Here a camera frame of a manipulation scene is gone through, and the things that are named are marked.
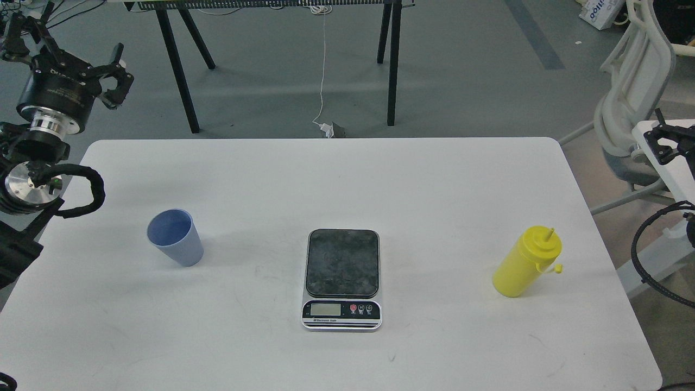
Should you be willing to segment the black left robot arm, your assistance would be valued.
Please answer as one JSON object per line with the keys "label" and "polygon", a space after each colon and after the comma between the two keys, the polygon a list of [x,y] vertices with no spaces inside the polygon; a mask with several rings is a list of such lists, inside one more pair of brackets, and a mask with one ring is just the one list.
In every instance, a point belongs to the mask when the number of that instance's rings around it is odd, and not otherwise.
{"label": "black left robot arm", "polygon": [[[104,181],[93,168],[67,163],[67,135],[85,130],[96,99],[114,110],[134,81],[118,43],[109,64],[93,66],[61,49],[42,48],[30,57],[31,74],[17,112],[25,124],[2,122],[2,212],[36,215],[23,230],[2,223],[2,287],[17,281],[42,252],[37,238],[54,216],[89,215],[106,200]],[[63,210],[64,176],[89,181],[92,201]]]}

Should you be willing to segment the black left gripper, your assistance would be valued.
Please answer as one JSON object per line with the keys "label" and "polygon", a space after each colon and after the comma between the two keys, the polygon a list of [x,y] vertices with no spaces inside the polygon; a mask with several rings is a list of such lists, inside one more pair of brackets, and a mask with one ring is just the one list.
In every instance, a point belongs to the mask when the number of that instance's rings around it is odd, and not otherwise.
{"label": "black left gripper", "polygon": [[108,74],[102,77],[114,79],[115,87],[103,91],[100,79],[82,81],[79,75],[89,66],[87,62],[69,57],[66,68],[60,68],[47,54],[35,55],[30,63],[31,74],[16,106],[17,113],[29,121],[39,109],[60,113],[68,118],[68,134],[84,132],[95,99],[100,95],[104,106],[109,110],[120,107],[134,77],[122,64],[125,45],[117,43],[107,65]]}

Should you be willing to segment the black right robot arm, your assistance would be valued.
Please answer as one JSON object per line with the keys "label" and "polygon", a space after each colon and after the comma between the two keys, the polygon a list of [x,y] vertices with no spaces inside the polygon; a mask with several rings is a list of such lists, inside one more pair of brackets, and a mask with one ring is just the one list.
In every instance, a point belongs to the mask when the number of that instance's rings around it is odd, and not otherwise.
{"label": "black right robot arm", "polygon": [[[693,308],[693,300],[685,299],[662,284],[664,278],[693,255],[693,119],[666,121],[660,109],[655,110],[655,115],[656,121],[639,122],[633,129],[633,136],[675,201],[641,224],[633,238],[630,259],[640,283],[678,304]],[[667,215],[678,216],[680,221],[638,251],[637,245],[645,230]]]}

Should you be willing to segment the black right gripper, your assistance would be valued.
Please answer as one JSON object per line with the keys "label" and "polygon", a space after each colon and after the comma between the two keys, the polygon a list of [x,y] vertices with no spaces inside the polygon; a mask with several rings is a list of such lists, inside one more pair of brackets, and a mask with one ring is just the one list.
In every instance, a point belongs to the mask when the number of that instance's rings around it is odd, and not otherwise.
{"label": "black right gripper", "polygon": [[[645,132],[645,140],[650,143],[651,153],[657,159],[658,164],[665,166],[679,154],[684,158],[694,158],[694,126],[682,127],[670,125],[660,108],[656,108],[654,114],[657,124],[650,131]],[[676,142],[676,149],[666,144],[660,144],[659,140],[667,139]]]}

